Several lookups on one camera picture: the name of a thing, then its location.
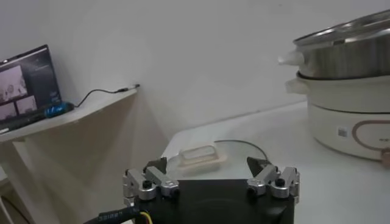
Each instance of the black power cord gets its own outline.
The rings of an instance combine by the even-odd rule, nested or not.
[[[259,146],[255,145],[255,144],[253,144],[251,142],[247,142],[247,141],[244,141],[244,140],[237,140],[237,139],[224,139],[224,140],[217,140],[215,142],[240,142],[240,143],[244,143],[244,144],[247,144],[247,145],[251,145],[251,146],[255,147],[256,149],[258,149],[259,151],[261,151],[261,153],[264,155],[266,161],[270,162],[266,152],[264,152],[263,149],[261,149]]]
[[[14,205],[8,198],[1,196],[1,199],[5,202],[7,202],[23,219],[26,221],[27,224],[31,224],[31,222],[27,219],[27,217]]]
[[[88,96],[93,92],[103,92],[103,93],[116,94],[116,93],[127,92],[127,91],[132,90],[132,89],[137,89],[138,87],[140,87],[140,84],[136,84],[131,88],[121,88],[121,89],[118,89],[116,91],[108,91],[105,89],[92,89],[89,93],[87,93],[87,95],[85,95],[85,97],[81,100],[81,102],[79,104],[75,105],[74,107],[80,107],[84,103],[84,101],[88,98]]]

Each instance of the stainless steel pot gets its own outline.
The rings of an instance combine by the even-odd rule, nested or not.
[[[307,79],[358,79],[390,75],[390,10],[364,16],[294,40],[281,64],[299,66]]]

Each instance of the black screw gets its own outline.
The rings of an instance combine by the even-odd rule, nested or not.
[[[152,188],[152,182],[150,180],[144,180],[142,182],[142,188],[143,189],[150,189],[150,188]]]
[[[275,185],[276,185],[277,187],[284,187],[285,184],[286,184],[286,182],[284,181],[284,179],[279,178],[279,179],[276,179],[276,180],[275,180]]]
[[[180,190],[179,190],[179,189],[174,189],[174,190],[172,191],[172,193],[171,193],[171,197],[172,197],[173,199],[177,199],[177,198],[179,197],[179,195],[180,195]]]
[[[256,196],[257,196],[256,191],[255,191],[255,189],[253,189],[253,188],[248,188],[248,190],[247,190],[247,195],[248,195],[249,197],[256,197]]]

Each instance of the laptop screen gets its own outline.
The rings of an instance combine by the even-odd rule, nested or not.
[[[0,124],[60,101],[47,45],[0,63]]]

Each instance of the pot lid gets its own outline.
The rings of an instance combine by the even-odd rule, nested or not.
[[[341,23],[294,40],[297,46],[322,44],[331,45],[375,38],[390,34],[390,10]]]

